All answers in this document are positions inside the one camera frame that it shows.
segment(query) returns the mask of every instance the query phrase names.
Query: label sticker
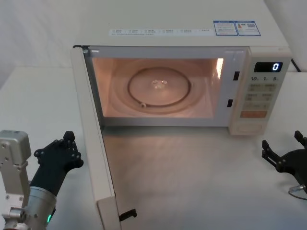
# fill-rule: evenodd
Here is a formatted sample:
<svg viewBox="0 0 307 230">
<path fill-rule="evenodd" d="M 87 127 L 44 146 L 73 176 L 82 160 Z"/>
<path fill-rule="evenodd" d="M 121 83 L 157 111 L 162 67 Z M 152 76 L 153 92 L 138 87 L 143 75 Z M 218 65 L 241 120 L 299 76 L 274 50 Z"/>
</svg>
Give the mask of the label sticker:
<svg viewBox="0 0 307 230">
<path fill-rule="evenodd" d="M 110 29 L 109 36 L 214 36 L 213 29 Z"/>
<path fill-rule="evenodd" d="M 239 36 L 261 36 L 255 21 L 235 21 Z"/>
<path fill-rule="evenodd" d="M 217 36 L 238 36 L 234 21 L 213 21 Z"/>
</svg>

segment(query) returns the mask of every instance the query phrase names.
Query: power cord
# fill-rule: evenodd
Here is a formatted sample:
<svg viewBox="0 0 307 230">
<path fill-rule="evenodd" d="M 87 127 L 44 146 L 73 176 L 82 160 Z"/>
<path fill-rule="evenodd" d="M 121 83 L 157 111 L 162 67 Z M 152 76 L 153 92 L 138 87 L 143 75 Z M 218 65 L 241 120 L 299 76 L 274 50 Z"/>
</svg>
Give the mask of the power cord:
<svg viewBox="0 0 307 230">
<path fill-rule="evenodd" d="M 298 185 L 298 186 L 289 188 L 288 194 L 293 196 L 293 197 L 295 197 L 295 198 L 297 198 L 297 199 L 307 200 L 307 198 L 303 198 L 303 197 L 300 197 L 300 196 L 297 196 L 297 195 L 293 194 L 294 192 L 305 190 L 305 189 L 306 189 L 306 187 L 305 187 L 304 184 L 303 185 Z"/>
<path fill-rule="evenodd" d="M 291 195 L 291 196 L 293 196 L 293 197 L 295 197 L 295 198 L 297 198 L 297 199 L 307 200 L 307 198 L 303 198 L 303 197 L 300 197 L 300 196 L 296 196 L 296 195 L 292 194 L 290 191 L 288 191 L 288 194 Z"/>
<path fill-rule="evenodd" d="M 291 59 L 292 64 L 294 65 L 294 67 L 296 68 L 296 71 L 301 73 L 301 69 L 298 67 L 298 65 L 296 64 L 296 62 L 293 60 L 293 58 Z"/>
</svg>

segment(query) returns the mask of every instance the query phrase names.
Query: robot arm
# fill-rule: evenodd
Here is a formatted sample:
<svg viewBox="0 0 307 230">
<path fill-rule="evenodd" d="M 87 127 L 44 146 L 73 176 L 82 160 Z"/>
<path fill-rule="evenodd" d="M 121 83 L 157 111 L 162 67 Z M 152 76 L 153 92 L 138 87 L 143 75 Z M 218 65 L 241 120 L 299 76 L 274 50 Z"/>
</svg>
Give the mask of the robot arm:
<svg viewBox="0 0 307 230">
<path fill-rule="evenodd" d="M 31 156 L 28 135 L 20 131 L 0 132 L 0 170 L 6 191 L 4 229 L 46 229 L 66 174 L 83 165 L 74 140 L 73 132 L 67 131 L 63 139 L 35 151 L 40 166 L 29 186 L 25 169 Z"/>
<path fill-rule="evenodd" d="M 270 148 L 268 142 L 264 140 L 262 142 L 262 157 L 276 168 L 279 173 L 289 173 L 297 180 L 298 186 L 289 189 L 289 194 L 307 200 L 306 198 L 298 197 L 293 195 L 293 192 L 304 190 L 307 193 L 307 138 L 296 131 L 294 134 L 295 139 L 300 142 L 304 149 L 297 149 L 286 153 L 283 156 L 278 156 Z"/>
</svg>

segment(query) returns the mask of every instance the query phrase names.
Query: microwave oven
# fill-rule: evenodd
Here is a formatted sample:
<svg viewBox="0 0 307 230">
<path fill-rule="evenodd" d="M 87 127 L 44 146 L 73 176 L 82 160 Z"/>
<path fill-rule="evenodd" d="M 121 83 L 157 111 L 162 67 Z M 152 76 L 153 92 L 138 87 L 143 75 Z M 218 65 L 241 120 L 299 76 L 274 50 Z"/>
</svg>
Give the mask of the microwave oven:
<svg viewBox="0 0 307 230">
<path fill-rule="evenodd" d="M 93 0 L 71 50 L 94 199 L 121 229 L 102 128 L 265 131 L 291 61 L 265 2 Z"/>
</svg>

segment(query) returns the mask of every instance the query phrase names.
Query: orange button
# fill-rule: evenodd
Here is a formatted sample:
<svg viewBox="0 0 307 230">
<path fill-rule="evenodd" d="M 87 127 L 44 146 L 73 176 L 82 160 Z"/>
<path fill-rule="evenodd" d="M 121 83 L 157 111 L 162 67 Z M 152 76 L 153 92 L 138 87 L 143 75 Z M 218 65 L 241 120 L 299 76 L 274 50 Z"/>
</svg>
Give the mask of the orange button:
<svg viewBox="0 0 307 230">
<path fill-rule="evenodd" d="M 265 118 L 268 111 L 242 111 L 241 118 Z"/>
</svg>

